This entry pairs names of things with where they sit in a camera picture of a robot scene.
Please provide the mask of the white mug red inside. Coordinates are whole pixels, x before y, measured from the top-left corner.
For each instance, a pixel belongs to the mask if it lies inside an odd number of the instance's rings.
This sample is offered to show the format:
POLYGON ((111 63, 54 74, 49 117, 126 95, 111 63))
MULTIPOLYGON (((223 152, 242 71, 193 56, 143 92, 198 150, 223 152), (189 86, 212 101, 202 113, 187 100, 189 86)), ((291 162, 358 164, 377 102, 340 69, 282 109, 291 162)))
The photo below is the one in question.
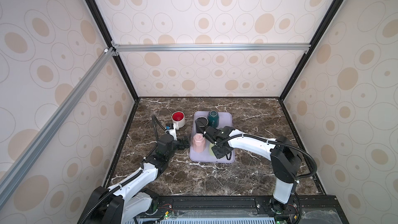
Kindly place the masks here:
POLYGON ((174 112, 172 121, 176 130, 183 128, 186 124, 185 114, 183 112, 174 112))

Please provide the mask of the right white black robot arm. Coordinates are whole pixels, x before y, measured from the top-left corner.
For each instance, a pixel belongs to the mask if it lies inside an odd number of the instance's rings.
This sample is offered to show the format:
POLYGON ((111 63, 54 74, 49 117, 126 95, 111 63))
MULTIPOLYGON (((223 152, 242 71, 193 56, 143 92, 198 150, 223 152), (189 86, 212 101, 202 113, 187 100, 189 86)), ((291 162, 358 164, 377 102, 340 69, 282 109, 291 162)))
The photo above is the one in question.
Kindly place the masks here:
POLYGON ((218 159, 229 156, 234 149, 242 149, 271 162, 276 183, 269 208, 275 214, 282 214, 286 210, 290 196, 300 180, 312 177, 317 172, 314 158, 293 146, 284 136, 277 139, 262 138, 229 126, 222 129, 198 127, 198 130, 214 145, 212 151, 218 159))

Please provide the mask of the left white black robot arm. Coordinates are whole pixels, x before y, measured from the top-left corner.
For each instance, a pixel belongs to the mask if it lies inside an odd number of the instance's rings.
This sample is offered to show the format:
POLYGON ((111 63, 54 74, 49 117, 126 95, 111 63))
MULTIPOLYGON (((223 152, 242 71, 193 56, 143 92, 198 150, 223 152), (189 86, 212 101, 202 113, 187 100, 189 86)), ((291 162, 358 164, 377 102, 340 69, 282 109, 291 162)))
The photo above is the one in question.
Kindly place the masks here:
POLYGON ((151 117, 155 147, 143 158, 140 167, 111 187, 97 187, 86 204, 79 224, 123 224, 137 215, 157 208, 157 194, 144 187, 155 181, 168 168, 177 150, 190 147, 187 137, 178 138, 178 123, 162 126, 155 115, 151 117))

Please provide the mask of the light green mug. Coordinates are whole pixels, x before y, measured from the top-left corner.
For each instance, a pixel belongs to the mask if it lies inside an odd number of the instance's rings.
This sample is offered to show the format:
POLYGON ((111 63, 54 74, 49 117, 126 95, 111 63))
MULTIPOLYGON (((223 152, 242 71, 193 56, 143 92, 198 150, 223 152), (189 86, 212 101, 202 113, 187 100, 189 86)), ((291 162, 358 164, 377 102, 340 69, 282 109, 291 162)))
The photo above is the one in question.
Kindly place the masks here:
POLYGON ((216 157, 215 154, 214 154, 214 152, 213 152, 213 150, 212 150, 213 147, 214 147, 213 144, 210 144, 210 145, 209 145, 209 155, 210 155, 211 157, 216 157))

